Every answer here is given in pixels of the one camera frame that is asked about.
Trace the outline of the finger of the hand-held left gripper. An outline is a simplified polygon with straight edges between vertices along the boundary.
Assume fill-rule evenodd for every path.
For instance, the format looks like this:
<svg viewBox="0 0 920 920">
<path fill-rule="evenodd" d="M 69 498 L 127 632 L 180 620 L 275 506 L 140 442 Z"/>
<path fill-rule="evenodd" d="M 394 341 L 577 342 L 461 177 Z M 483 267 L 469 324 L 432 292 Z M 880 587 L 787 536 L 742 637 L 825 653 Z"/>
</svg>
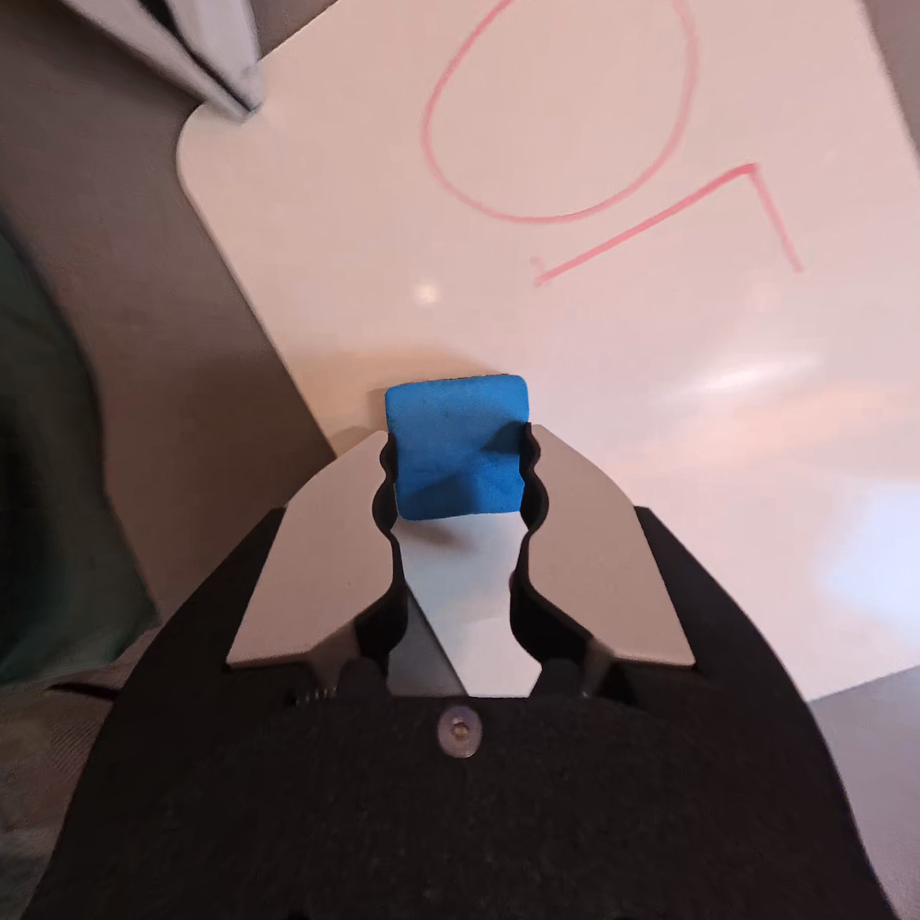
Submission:
<svg viewBox="0 0 920 920">
<path fill-rule="evenodd" d="M 265 99 L 259 37 L 248 1 L 171 1 L 178 37 L 204 73 L 241 108 Z"/>
<path fill-rule="evenodd" d="M 67 1 L 65 6 L 120 43 L 192 97 L 233 119 L 246 119 L 248 108 L 206 75 L 178 37 L 171 1 Z"/>
</svg>

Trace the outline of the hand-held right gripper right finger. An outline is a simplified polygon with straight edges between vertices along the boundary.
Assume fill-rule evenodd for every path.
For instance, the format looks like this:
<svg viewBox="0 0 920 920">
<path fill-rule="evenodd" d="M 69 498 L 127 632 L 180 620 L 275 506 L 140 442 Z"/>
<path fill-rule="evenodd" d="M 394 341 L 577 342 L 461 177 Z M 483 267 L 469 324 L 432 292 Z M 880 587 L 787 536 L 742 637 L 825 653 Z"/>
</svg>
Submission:
<svg viewBox="0 0 920 920">
<path fill-rule="evenodd" d="M 536 661 L 613 661 L 690 669 L 696 659 L 634 504 L 547 428 L 525 428 L 525 525 L 510 583 L 510 624 Z"/>
</svg>

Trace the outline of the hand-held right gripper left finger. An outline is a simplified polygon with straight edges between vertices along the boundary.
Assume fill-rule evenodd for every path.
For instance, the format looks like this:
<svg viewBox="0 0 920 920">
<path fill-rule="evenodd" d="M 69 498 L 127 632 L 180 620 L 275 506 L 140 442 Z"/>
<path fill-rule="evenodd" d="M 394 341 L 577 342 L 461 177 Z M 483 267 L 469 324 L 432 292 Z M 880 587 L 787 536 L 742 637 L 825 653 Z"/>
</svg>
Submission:
<svg viewBox="0 0 920 920">
<path fill-rule="evenodd" d="M 408 625 L 396 443 L 374 431 L 310 479 L 282 521 L 227 654 L 234 670 L 305 662 L 387 668 Z"/>
</svg>

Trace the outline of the white whiteboard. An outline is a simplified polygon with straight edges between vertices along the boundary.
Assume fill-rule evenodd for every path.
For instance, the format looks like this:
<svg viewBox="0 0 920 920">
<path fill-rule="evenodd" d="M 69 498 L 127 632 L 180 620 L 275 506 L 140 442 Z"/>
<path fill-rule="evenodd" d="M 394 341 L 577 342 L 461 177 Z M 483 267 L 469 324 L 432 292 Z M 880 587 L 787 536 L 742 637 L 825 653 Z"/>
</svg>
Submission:
<svg viewBox="0 0 920 920">
<path fill-rule="evenodd" d="M 335 2 L 178 175 L 333 449 L 518 374 L 818 698 L 918 665 L 918 166 L 860 2 Z"/>
</svg>

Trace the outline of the blue whiteboard eraser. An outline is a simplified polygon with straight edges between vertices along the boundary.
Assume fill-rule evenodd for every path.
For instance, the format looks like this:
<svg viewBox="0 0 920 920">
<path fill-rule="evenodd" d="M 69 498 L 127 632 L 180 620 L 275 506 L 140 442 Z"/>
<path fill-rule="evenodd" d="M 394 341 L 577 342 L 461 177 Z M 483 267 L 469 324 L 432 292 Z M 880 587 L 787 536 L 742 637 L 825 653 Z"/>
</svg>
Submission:
<svg viewBox="0 0 920 920">
<path fill-rule="evenodd" d="M 390 387 L 387 429 L 396 440 L 399 515 L 426 522 L 518 512 L 528 389 L 514 374 Z"/>
</svg>

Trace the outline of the green sweatshirt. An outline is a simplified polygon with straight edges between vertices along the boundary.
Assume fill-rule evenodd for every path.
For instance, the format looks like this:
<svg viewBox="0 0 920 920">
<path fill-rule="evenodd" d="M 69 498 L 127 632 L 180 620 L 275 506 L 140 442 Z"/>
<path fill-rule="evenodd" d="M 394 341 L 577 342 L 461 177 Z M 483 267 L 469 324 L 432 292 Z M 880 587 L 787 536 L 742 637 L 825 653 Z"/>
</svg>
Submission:
<svg viewBox="0 0 920 920">
<path fill-rule="evenodd" d="M 103 434 L 83 351 L 2 217 L 2 918 L 22 916 L 48 868 L 117 696 L 92 678 L 156 624 Z"/>
</svg>

